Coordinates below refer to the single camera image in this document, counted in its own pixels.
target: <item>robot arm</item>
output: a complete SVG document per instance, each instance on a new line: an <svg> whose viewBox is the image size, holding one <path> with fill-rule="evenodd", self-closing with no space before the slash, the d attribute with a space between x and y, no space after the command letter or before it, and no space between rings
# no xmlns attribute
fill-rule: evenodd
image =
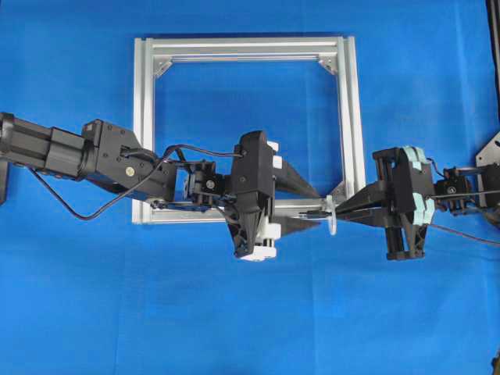
<svg viewBox="0 0 500 375"><path fill-rule="evenodd" d="M187 161L182 148L232 157L231 174L217 173L214 162ZM101 120L85 124L81 135L77 135L0 113L0 186L4 186L0 188L0 197L6 190L8 162L29 168L61 202L63 200L38 173L74 181L88 180L117 194L91 216L81 216L69 209L83 220L94 219L124 197L160 209L204 212L215 208L227 221L236 257L264 260L276 256L274 242L282 235L317 225L316 222L274 215L275 191L319 197L316 190L277 155L277 151L278 145L268 142L263 131L254 131L241 137L233 153L174 145L159 158L143 149L131 131ZM174 152L178 160L170 158ZM183 205L174 202L179 169L187 171L184 198L188 204Z"/></svg>

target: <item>wire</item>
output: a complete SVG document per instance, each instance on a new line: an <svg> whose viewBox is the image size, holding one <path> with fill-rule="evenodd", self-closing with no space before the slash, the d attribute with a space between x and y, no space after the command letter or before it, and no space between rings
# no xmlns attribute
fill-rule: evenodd
<svg viewBox="0 0 500 375"><path fill-rule="evenodd" d="M158 156L151 150L145 148L131 148L130 150L124 150L121 153L122 157L128 158L129 156L143 155L150 159L156 164L159 160Z"/></svg>
<svg viewBox="0 0 500 375"><path fill-rule="evenodd" d="M224 157L230 157L230 158L242 158L243 157L243 155L240 155L240 154L237 154L234 152L214 152L214 151L209 151L209 150L205 150L203 148L198 148L198 147L190 146L190 145L174 145L174 146L170 146L170 147L166 148L165 152L163 153L163 158L164 159L166 158L166 153L169 152L170 149L172 149L172 151L169 152L169 155L173 151L176 151L179 148L186 148L187 150L201 152L202 154L207 154L207 155L211 155L211 156L220 156L223 158Z"/></svg>
<svg viewBox="0 0 500 375"><path fill-rule="evenodd" d="M497 193L500 193L500 190L486 190L486 191L478 191L476 193L456 193L456 194L430 195L428 198L439 199L439 198L467 197L467 196L474 196L474 195L497 194Z"/></svg>
<svg viewBox="0 0 500 375"><path fill-rule="evenodd" d="M163 153L163 157L159 160L159 162L156 164L156 166L153 168L153 170L150 173L148 173L142 180L140 180L139 182L137 182L135 185L133 185L132 187L130 187L128 190L126 190L123 193L120 193L119 195L117 195L114 199L112 199L111 201L107 202L100 209L98 209L97 211L95 211L93 214L91 214L89 216L83 216L83 215L79 214L78 212L76 212L74 209L72 209L70 207L70 205L68 205L66 203L66 201L64 201L64 199L61 198L61 196L59 194L57 194L57 192L49 184L47 184L47 182L43 178L41 178L41 176L37 173L37 171L35 171L35 170L31 169L31 168L29 169L29 171L37 178L38 181L40 181L40 183L42 185L44 185L47 188L47 190L52 194L52 196L54 196L54 198L57 199L64 206L64 208L67 209L73 216L75 216L79 220L90 221L90 220L93 220L96 217L100 216L109 207L111 207L112 205L115 205L118 201L120 201L121 199L125 198L130 193L132 193L135 190L137 190L142 184L145 184L146 181L148 181L152 177L152 175L156 171L159 170L159 167L163 163L169 162L170 155L172 155L172 153L174 151L176 151L177 149L179 149L179 148L187 148L187 149L190 149L190 150L193 150L193 151L197 151L197 152L201 152L201 153L204 153L204 154L209 154L209 155L214 155L214 156L221 156L221 157L240 157L240 158L242 157L242 155L236 154L236 153L212 152L212 151L204 150L202 148L197 148L197 147L190 146L190 145L172 145L172 146L166 148L165 152Z"/></svg>
<svg viewBox="0 0 500 375"><path fill-rule="evenodd" d="M465 237L465 238L469 238L470 240L481 242L482 244L491 245L491 246L495 246L497 248L500 248L500 242L490 241L490 240L485 240L483 238L474 237L474 236L471 236L470 234L463 233L463 232L460 232L458 230L454 230L454 229L451 229L451 228L442 227L441 225L437 225L437 224L429 224L429 227L433 227L433 228L436 228L436 229L439 229L439 230L443 230L444 232L449 232L449 233L452 233L452 234L457 234L459 236L462 236L462 237Z"/></svg>
<svg viewBox="0 0 500 375"><path fill-rule="evenodd" d="M427 160L430 160L430 162L432 163L432 166L434 167L434 170L436 171L436 173L437 173L439 176L441 176L441 177L443 177L443 178L446 178L446 177L445 177L445 175L444 175L443 173L439 172L438 166L436 165L436 162L434 161L434 159L432 159L432 158L427 158Z"/></svg>

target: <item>square frame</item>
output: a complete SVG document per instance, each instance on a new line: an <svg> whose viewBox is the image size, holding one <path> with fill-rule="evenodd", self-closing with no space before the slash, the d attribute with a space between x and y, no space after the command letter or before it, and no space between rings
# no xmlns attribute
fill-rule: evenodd
<svg viewBox="0 0 500 375"><path fill-rule="evenodd" d="M134 133L142 147L154 151L155 81L174 63L304 60L317 61L337 81L343 179L326 198L277 199L275 212L296 216L309 210L331 211L329 202L339 204L366 185L354 37L136 38ZM223 221L215 209L201 213L132 203L132 222L136 224Z"/></svg>

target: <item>blue backdrop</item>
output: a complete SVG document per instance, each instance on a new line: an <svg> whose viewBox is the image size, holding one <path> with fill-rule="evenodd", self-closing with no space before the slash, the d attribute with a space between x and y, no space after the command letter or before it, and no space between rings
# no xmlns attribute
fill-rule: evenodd
<svg viewBox="0 0 500 375"><path fill-rule="evenodd" d="M369 180L373 151L419 145L464 166L498 131L480 0L5 0L0 110L77 133L94 118L131 128L135 37L307 33L356 37ZM266 129L327 192L341 178L335 95L313 63L174 66L156 142L222 151ZM382 230L340 223L238 262L224 225L134 226L129 202L82 223L26 170L11 177L1 374L489 373L500 345L497 248L430 230L424 260L387 262ZM83 213L110 198L53 183ZM500 239L479 217L435 222Z"/></svg>

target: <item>screw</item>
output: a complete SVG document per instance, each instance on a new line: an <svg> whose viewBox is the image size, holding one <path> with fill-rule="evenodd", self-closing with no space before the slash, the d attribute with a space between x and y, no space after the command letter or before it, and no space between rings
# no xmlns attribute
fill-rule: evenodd
<svg viewBox="0 0 500 375"><path fill-rule="evenodd" d="M125 173L128 177L133 177L135 175L135 169L131 166L128 166L127 168L125 168Z"/></svg>

